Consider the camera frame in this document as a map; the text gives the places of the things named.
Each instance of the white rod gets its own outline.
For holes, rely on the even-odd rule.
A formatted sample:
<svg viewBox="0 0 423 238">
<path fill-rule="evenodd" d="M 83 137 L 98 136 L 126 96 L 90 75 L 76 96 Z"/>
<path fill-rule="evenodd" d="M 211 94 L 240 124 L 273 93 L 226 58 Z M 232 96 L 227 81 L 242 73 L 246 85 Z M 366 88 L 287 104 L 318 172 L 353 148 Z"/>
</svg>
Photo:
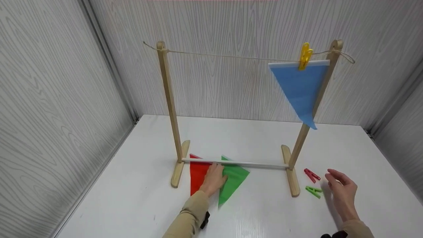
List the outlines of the white rod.
<svg viewBox="0 0 423 238">
<path fill-rule="evenodd" d="M 199 162 L 199 163 L 221 163 L 221 164 L 238 164 L 238 165 L 249 165 L 249 166 L 258 166 L 258 167 L 269 167 L 274 169 L 285 169 L 289 168 L 289 165 L 282 164 L 266 164 L 266 163 L 254 163 L 254 162 L 237 162 L 237 161 L 216 161 L 216 160 L 206 160 L 206 159 L 191 159 L 191 158 L 182 158 L 183 162 Z"/>
</svg>

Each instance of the wooden base foot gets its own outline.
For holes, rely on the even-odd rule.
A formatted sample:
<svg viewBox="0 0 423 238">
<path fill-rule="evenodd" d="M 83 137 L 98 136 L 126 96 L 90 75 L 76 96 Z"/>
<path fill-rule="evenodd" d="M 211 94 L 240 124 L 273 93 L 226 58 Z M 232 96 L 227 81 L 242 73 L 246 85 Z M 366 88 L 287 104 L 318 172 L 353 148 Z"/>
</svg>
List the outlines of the wooden base foot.
<svg viewBox="0 0 423 238">
<path fill-rule="evenodd" d="M 289 147 L 286 145 L 281 146 L 282 149 L 282 156 L 283 156 L 283 162 L 285 164 L 289 164 L 289 160 L 291 159 L 291 151 L 289 150 Z M 298 184 L 298 178 L 297 174 L 294 169 L 286 168 L 286 176 L 288 177 L 288 184 L 289 184 L 289 190 L 291 190 L 291 196 L 297 197 L 299 195 L 300 189 Z"/>
<path fill-rule="evenodd" d="M 182 157 L 186 158 L 188 154 L 188 149 L 190 148 L 190 140 L 186 140 L 182 143 Z M 173 170 L 172 178 L 170 179 L 170 185 L 174 188 L 177 188 L 179 185 L 179 180 L 181 179 L 182 169 L 184 168 L 184 163 L 178 161 L 176 162 L 175 169 Z"/>
</svg>

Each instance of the string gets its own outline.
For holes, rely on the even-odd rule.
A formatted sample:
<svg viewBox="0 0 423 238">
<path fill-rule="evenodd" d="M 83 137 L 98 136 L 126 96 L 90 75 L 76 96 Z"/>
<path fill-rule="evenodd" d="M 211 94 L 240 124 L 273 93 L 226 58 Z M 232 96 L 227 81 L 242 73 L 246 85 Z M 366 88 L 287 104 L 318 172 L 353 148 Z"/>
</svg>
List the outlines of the string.
<svg viewBox="0 0 423 238">
<path fill-rule="evenodd" d="M 179 54 L 188 54 L 188 55 L 206 55 L 206 56 L 217 56 L 217 57 L 227 57 L 227 58 L 240 58 L 240 59 L 255 59 L 255 60 L 268 60 L 268 61 L 284 61 L 284 62 L 298 62 L 293 60 L 283 60 L 283 59 L 272 59 L 272 58 L 255 58 L 255 57 L 244 57 L 244 56 L 233 56 L 233 55 L 215 55 L 215 54 L 205 54 L 205 53 L 193 53 L 193 52 L 184 52 L 184 51 L 177 51 L 177 50 L 159 50 L 157 48 L 152 47 L 151 45 L 143 42 L 144 45 L 148 46 L 149 48 L 157 51 L 169 52 L 169 53 L 179 53 Z M 341 52 L 340 50 L 326 50 L 322 52 L 313 53 L 313 56 L 317 55 L 327 55 L 331 52 L 338 52 L 341 56 L 348 60 L 348 62 L 355 64 L 355 59 L 347 53 Z"/>
</svg>

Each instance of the green pennant flag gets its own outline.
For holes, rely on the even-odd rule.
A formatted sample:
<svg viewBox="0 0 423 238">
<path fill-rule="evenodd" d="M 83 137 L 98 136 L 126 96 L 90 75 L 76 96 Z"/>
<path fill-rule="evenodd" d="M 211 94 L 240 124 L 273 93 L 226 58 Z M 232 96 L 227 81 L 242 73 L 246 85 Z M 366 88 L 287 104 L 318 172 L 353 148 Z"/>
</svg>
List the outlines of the green pennant flag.
<svg viewBox="0 0 423 238">
<path fill-rule="evenodd" d="M 229 159 L 222 156 L 222 160 L 228 161 Z M 231 195 L 235 192 L 235 190 L 247 178 L 250 172 L 248 172 L 241 166 L 227 164 L 225 165 L 225 168 L 223 169 L 222 174 L 227 175 L 228 180 L 226 180 L 225 184 L 220 189 L 218 206 L 225 203 L 231 197 Z"/>
</svg>

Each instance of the yellow clothespin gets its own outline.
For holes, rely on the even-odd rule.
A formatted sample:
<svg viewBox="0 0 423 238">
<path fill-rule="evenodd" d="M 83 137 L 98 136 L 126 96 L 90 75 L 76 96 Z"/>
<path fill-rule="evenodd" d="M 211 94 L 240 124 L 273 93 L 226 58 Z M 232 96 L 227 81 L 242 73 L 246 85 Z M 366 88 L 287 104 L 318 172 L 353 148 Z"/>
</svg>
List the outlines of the yellow clothespin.
<svg viewBox="0 0 423 238">
<path fill-rule="evenodd" d="M 301 55 L 299 56 L 298 70 L 305 70 L 305 67 L 307 66 L 307 63 L 310 60 L 312 54 L 313 49 L 310 49 L 310 44 L 307 42 L 304 43 L 301 48 Z"/>
</svg>

